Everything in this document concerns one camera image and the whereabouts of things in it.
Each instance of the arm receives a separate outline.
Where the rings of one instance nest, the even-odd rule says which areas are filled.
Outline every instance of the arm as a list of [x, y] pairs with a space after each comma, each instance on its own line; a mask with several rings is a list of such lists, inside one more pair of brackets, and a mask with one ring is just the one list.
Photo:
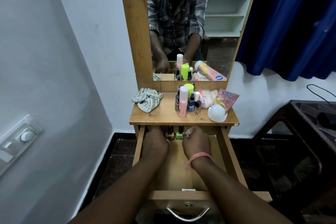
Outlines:
[[132, 223], [147, 196], [149, 183], [167, 153], [166, 139], [158, 128], [153, 128], [143, 140], [139, 162], [69, 224]]
[[195, 0], [194, 7], [190, 14], [190, 31], [189, 41], [184, 51], [183, 59], [191, 62], [194, 54], [204, 36], [205, 10], [207, 8], [207, 0]]
[[154, 59], [157, 61], [156, 73], [166, 73], [169, 69], [169, 62], [165, 52], [162, 50], [159, 40], [158, 11], [155, 0], [147, 0], [150, 48]]
[[[194, 127], [190, 138], [184, 138], [183, 150], [188, 159], [196, 153], [209, 151], [208, 135]], [[207, 157], [192, 162], [204, 181], [222, 216], [234, 224], [292, 224], [285, 216], [238, 183]]]

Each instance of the plaid shirt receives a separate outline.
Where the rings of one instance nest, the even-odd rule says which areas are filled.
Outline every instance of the plaid shirt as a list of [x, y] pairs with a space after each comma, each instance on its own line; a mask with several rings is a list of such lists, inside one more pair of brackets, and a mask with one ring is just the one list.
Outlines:
[[169, 0], [147, 0], [149, 30], [163, 37], [163, 51], [168, 55], [174, 48], [182, 52], [193, 33], [204, 36], [207, 0], [182, 0], [173, 11]]

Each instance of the dressing table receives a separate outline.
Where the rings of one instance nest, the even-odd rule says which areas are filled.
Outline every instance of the dressing table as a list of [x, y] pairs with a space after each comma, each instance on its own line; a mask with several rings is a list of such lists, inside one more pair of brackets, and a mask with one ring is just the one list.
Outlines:
[[[237, 50], [252, 1], [249, 3], [245, 16]], [[133, 165], [141, 158], [142, 141], [146, 131], [153, 126], [160, 126], [166, 131], [168, 125], [173, 125], [174, 132], [177, 132], [179, 125], [184, 126], [184, 131], [197, 125], [209, 135], [210, 151], [214, 162], [238, 182], [248, 187], [228, 136], [232, 126], [239, 126], [239, 119], [234, 112], [234, 107], [228, 111], [227, 118], [222, 123], [211, 121], [208, 118], [207, 109], [202, 109], [198, 116], [190, 112], [187, 113], [185, 118], [180, 118], [178, 112], [174, 109], [175, 95], [178, 86], [188, 82], [173, 81], [172, 73], [158, 74], [162, 81], [153, 81], [156, 62], [152, 61], [151, 57], [146, 0], [123, 0], [123, 5], [138, 90], [140, 88], [151, 88], [163, 94], [159, 105], [150, 113], [143, 112], [137, 104], [133, 107], [129, 120], [129, 124], [134, 126], [137, 136]], [[226, 89], [234, 58], [229, 74], [225, 75], [227, 81], [197, 81], [195, 82], [195, 89]], [[174, 64], [175, 62], [170, 62], [170, 67], [174, 68]], [[182, 140], [171, 141], [167, 159], [160, 167], [150, 186], [151, 192], [143, 209], [151, 208], [154, 212], [171, 213], [182, 220], [184, 219], [179, 215], [191, 214], [196, 216], [195, 219], [197, 219], [205, 212], [213, 214], [218, 211], [203, 181], [194, 170], [186, 170], [186, 163], [187, 158], [183, 152]], [[267, 191], [254, 191], [254, 193], [265, 201], [272, 200]]]

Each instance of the wooden mirror frame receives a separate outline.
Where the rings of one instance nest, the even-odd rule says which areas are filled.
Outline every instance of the wooden mirror frame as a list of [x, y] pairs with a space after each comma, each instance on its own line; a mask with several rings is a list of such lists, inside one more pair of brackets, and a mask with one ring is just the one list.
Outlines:
[[[247, 14], [245, 16], [243, 28], [238, 40], [236, 52], [233, 57], [231, 68], [227, 76], [226, 82], [200, 82], [195, 81], [197, 89], [226, 89], [229, 82], [233, 63], [236, 59], [240, 41], [244, 33], [245, 25], [250, 14], [250, 9], [253, 0], [250, 1]], [[123, 0], [126, 24], [128, 30], [129, 41], [131, 45], [133, 64], [135, 69], [136, 81], [138, 89], [151, 88], [158, 92], [175, 92], [181, 84], [179, 81], [154, 81], [152, 58], [151, 58], [151, 44], [149, 38], [149, 23], [147, 13], [147, 0]]]

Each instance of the forearm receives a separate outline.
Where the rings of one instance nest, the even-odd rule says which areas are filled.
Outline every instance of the forearm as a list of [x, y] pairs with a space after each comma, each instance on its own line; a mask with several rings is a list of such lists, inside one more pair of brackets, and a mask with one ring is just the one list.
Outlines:
[[201, 43], [201, 37], [199, 34], [194, 33], [190, 36], [187, 47], [184, 51], [183, 59], [191, 62], [193, 60], [196, 50], [199, 48]]
[[292, 223], [207, 157], [195, 159], [192, 166], [204, 181], [227, 222], [234, 224]]
[[73, 218], [70, 224], [132, 223], [160, 165], [161, 162], [157, 159], [140, 159], [115, 184]]
[[150, 37], [150, 48], [152, 50], [154, 59], [156, 61], [166, 59], [167, 57], [165, 55], [165, 52], [162, 50], [161, 43], [156, 32], [149, 31], [149, 37]]

